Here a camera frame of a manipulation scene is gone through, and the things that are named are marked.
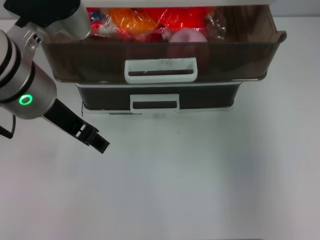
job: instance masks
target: white drawer handle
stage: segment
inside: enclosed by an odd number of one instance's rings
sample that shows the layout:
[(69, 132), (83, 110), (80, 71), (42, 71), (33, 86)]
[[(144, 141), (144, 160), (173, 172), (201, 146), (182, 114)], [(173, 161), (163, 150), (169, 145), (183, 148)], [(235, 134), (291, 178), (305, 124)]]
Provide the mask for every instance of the white drawer handle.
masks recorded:
[(124, 78), (130, 84), (189, 83), (198, 77), (197, 59), (126, 60)]
[(179, 94), (130, 95), (130, 110), (133, 114), (178, 112)]

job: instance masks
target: white background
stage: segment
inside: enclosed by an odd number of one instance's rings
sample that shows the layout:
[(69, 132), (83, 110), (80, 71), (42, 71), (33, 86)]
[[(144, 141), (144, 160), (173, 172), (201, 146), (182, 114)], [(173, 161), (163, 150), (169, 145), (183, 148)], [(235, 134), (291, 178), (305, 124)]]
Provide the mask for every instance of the white background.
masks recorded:
[[(17, 119), (0, 138), (0, 239), (318, 240), (320, 17), (275, 24), (287, 40), (231, 111), (84, 115), (111, 142), (104, 154)], [(52, 76), (41, 50), (34, 61)], [(75, 85), (57, 88), (80, 115)], [(10, 128), (3, 109), (0, 122)]]
[[(5, 0), (0, 0), (0, 19), (10, 19), (3, 8)], [(320, 0), (277, 0), (271, 6), (274, 16), (320, 16)]]

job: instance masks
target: drawer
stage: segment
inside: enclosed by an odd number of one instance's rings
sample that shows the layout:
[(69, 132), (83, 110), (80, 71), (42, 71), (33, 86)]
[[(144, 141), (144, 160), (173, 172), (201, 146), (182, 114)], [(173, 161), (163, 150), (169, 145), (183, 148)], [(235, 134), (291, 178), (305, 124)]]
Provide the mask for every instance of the drawer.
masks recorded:
[[(72, 41), (59, 34), (46, 37), (44, 52), (58, 81), (80, 84), (127, 85), (129, 60), (196, 60), (196, 76), (180, 82), (221, 83), (263, 79), (285, 31), (277, 31), (268, 5), (220, 7), (225, 18), (224, 40), (199, 43), (141, 43), (90, 36)], [(166, 78), (172, 72), (157, 73)]]
[(233, 105), (240, 83), (161, 85), (76, 84), (87, 110), (109, 113), (161, 113), (227, 108)]

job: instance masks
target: green light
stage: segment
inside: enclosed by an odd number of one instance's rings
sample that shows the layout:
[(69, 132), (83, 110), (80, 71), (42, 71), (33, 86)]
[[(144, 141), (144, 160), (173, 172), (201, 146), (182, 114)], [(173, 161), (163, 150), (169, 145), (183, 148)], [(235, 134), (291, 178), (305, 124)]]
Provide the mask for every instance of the green light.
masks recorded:
[(32, 102), (32, 96), (30, 94), (22, 95), (19, 99), (21, 105), (28, 105)]

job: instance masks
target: pink object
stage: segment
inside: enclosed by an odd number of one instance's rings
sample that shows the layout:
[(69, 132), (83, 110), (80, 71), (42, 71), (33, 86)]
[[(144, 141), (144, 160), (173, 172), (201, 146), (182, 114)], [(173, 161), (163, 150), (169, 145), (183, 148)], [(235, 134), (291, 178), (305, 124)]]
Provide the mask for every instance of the pink object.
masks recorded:
[(196, 58), (198, 72), (207, 71), (210, 50), (208, 40), (202, 33), (194, 29), (182, 29), (172, 36), (170, 43), (167, 52), (169, 59)]
[(170, 43), (203, 43), (208, 42), (207, 38), (194, 29), (182, 29), (176, 32), (170, 39)]

